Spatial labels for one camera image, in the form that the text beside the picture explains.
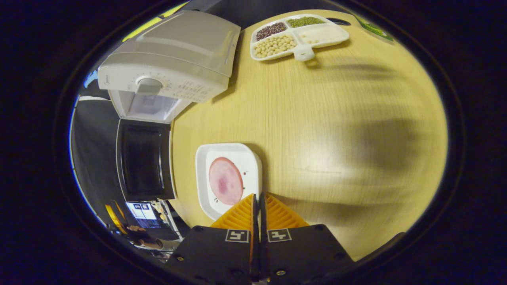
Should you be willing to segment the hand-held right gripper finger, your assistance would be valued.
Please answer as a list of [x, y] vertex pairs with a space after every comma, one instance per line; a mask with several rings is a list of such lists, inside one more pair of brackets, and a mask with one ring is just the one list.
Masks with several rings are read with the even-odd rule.
[[176, 283], [251, 285], [259, 275], [258, 214], [251, 194], [211, 226], [192, 227], [166, 265]]
[[268, 285], [339, 283], [356, 263], [324, 224], [310, 225], [270, 194], [259, 199], [259, 279]]

